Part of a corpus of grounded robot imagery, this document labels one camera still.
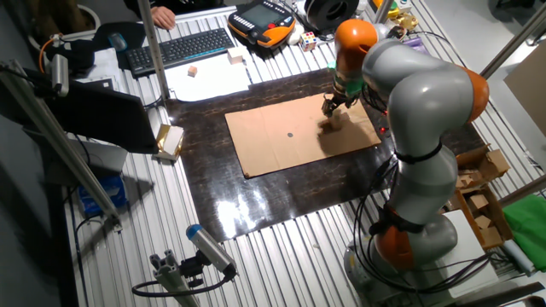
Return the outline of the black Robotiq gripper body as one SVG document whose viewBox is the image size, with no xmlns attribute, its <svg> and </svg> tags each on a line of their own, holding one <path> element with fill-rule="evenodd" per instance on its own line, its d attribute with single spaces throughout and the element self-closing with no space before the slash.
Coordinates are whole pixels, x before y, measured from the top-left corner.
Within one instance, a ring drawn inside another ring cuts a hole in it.
<svg viewBox="0 0 546 307">
<path fill-rule="evenodd" d="M 348 96 L 347 94 L 341 94 L 334 92 L 332 98 L 329 100 L 328 105 L 330 107 L 340 107 L 345 105 L 346 107 L 351 107 L 357 100 L 356 96 Z"/>
</svg>

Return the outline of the person's bare hand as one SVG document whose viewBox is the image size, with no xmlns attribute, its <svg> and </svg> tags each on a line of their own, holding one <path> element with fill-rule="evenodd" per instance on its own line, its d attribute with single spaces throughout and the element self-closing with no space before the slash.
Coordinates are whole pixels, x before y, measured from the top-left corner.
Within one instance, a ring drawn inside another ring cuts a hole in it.
<svg viewBox="0 0 546 307">
<path fill-rule="evenodd" d="M 153 7 L 151 14 L 154 24 L 162 29 L 172 30 L 176 26 L 176 16 L 167 7 Z"/>
</svg>

